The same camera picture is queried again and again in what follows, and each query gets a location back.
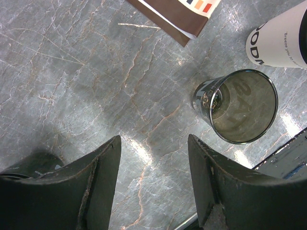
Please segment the gray marble surface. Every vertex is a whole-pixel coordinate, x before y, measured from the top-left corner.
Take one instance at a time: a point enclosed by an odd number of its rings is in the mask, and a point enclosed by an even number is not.
[[[171,230],[195,211],[187,139],[253,167],[307,126],[306,70],[260,67],[245,40],[302,0],[222,0],[183,48],[124,0],[1,0],[0,169],[43,148],[71,162],[122,137],[111,230]],[[196,116],[201,82],[258,69],[280,105],[268,133],[228,144]]]

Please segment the brown book cover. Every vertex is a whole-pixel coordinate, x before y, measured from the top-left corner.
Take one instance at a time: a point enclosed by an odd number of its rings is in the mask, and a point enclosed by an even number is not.
[[[221,0],[127,0],[182,46],[196,39]]]

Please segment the colored stripes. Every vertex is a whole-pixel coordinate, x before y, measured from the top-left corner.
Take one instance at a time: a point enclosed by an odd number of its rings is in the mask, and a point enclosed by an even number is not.
[[[195,5],[195,8],[196,8],[197,10],[199,10],[202,4],[203,4],[203,1],[202,1],[202,0],[198,0],[198,2],[197,2],[196,5]]]
[[[208,13],[209,9],[211,8],[212,4],[207,4],[203,12]]]
[[[187,0],[188,4],[192,4],[194,0]],[[199,10],[201,8],[201,6],[203,5],[203,1],[202,0],[198,0],[196,5],[194,6],[195,9]],[[208,13],[209,9],[212,7],[212,4],[207,4],[205,6],[205,8],[203,9],[203,12]]]

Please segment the glass tumbler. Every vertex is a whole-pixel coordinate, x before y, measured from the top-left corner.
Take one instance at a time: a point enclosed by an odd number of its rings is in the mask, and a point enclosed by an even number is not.
[[[202,83],[193,95],[193,108],[223,140],[246,144],[271,127],[278,96],[268,76],[242,69]]]

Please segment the black lettering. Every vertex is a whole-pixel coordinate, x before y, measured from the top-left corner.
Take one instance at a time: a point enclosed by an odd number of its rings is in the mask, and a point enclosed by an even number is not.
[[[264,64],[264,61],[262,61],[262,60],[255,60],[256,62],[259,62],[258,64],[259,65],[263,65]]]
[[[259,52],[258,52],[258,47],[256,46],[256,47],[252,47],[251,49],[250,49],[250,52],[251,52],[251,54],[252,54],[252,56],[254,57],[254,58],[259,58]]]
[[[238,97],[238,101],[240,102],[240,105],[239,108],[235,111],[235,114],[249,113],[251,111],[251,105],[249,105],[241,97]]]
[[[257,35],[257,38],[256,38],[256,40],[253,42],[253,37],[254,37],[255,35]],[[257,43],[258,37],[259,37],[259,32],[254,33],[254,35],[251,37],[250,43],[251,43],[252,46],[254,46],[254,45]]]
[[[259,27],[256,29],[256,31],[259,31],[262,27],[264,27],[265,24],[259,26]]]
[[[234,87],[235,87],[237,94],[242,95],[242,93],[244,93],[246,96],[250,96],[250,94],[251,94],[250,87],[245,82],[241,82],[241,83],[242,83],[242,85],[240,85],[237,82],[234,82]]]

